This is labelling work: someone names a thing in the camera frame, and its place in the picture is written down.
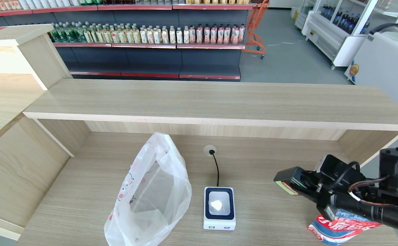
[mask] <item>white plastic bag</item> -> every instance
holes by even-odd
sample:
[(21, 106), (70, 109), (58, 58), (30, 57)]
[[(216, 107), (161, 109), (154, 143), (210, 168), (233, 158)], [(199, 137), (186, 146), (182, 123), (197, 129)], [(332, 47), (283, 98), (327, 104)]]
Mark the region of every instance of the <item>white plastic bag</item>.
[(154, 133), (129, 168), (105, 223), (108, 244), (160, 244), (185, 214), (190, 200), (185, 161), (169, 135)]

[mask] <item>robotic arm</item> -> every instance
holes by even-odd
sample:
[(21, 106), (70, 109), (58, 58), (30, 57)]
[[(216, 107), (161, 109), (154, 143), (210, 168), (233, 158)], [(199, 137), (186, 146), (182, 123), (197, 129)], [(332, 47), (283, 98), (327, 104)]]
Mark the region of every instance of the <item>robotic arm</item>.
[(398, 229), (398, 148), (380, 150), (378, 179), (361, 174), (358, 162), (346, 164), (329, 154), (314, 171), (289, 168), (279, 171), (274, 182), (288, 193), (316, 203), (330, 221), (337, 209), (344, 209)]

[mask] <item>red shelf edge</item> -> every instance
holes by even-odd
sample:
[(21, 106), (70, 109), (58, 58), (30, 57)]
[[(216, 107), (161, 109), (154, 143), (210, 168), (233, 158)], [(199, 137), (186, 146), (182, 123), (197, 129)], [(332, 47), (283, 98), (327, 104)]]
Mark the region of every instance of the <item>red shelf edge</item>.
[(18, 14), (32, 14), (32, 10), (0, 11), (0, 16), (10, 16)]
[(121, 76), (129, 77), (157, 77), (157, 78), (179, 78), (178, 74), (168, 73), (121, 73)]
[(253, 4), (173, 4), (173, 9), (251, 10)]
[(98, 10), (172, 10), (172, 5), (97, 5)]
[(196, 78), (196, 79), (240, 79), (240, 76), (229, 75), (195, 75), (195, 74), (179, 74), (179, 78)]
[(219, 45), (212, 45), (212, 44), (178, 44), (176, 46), (178, 49), (207, 49), (207, 50), (244, 50), (246, 45), (233, 45), (233, 44), (219, 44)]
[(176, 45), (165, 45), (165, 44), (121, 44), (113, 43), (112, 47), (118, 48), (151, 48), (151, 49), (175, 49)]
[(111, 47), (110, 43), (53, 43), (54, 47)]
[(74, 75), (107, 75), (107, 76), (121, 76), (121, 73), (113, 72), (83, 72), (83, 71), (70, 71)]
[(96, 5), (90, 6), (68, 6), (68, 7), (59, 7), (59, 8), (49, 8), (49, 9), (34, 9), (34, 14), (39, 13), (55, 13), (55, 12), (66, 12), (66, 11), (96, 11)]

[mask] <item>black cable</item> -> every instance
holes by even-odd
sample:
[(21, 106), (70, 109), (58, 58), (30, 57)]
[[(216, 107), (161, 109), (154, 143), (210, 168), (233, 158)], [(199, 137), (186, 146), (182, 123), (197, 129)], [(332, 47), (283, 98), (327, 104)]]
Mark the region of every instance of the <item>black cable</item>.
[(214, 157), (214, 161), (216, 162), (216, 167), (217, 167), (217, 187), (219, 187), (220, 173), (219, 173), (219, 165), (217, 165), (216, 156), (214, 155), (215, 151), (214, 150), (210, 150), (209, 153)]
[(338, 185), (340, 183), (340, 181), (344, 178), (344, 176), (346, 175), (346, 173), (355, 165), (357, 171), (360, 171), (360, 163), (358, 162), (350, 162), (349, 164), (347, 164), (345, 170), (343, 171), (343, 173), (341, 173), (341, 175), (338, 177), (338, 179), (336, 179), (336, 181), (334, 181), (331, 184), (331, 190), (336, 187), (336, 185)]

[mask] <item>power cord on floor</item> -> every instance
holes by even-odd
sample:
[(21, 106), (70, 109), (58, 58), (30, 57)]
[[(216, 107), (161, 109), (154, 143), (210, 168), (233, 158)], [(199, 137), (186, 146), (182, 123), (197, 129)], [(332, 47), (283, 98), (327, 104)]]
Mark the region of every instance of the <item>power cord on floor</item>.
[(302, 39), (302, 40), (299, 40), (299, 41), (296, 41), (296, 42), (280, 42), (280, 43), (278, 43), (278, 44), (269, 44), (269, 45), (266, 45), (266, 46), (277, 46), (277, 45), (280, 45), (280, 44), (296, 44), (296, 43), (298, 43), (298, 42), (302, 42), (302, 41), (305, 41), (305, 39)]
[(214, 157), (214, 161), (216, 162), (216, 167), (217, 167), (217, 187), (219, 187), (220, 173), (219, 173), (219, 165), (217, 165), (216, 156), (214, 155), (215, 153), (216, 152), (214, 150), (209, 150), (209, 154)]

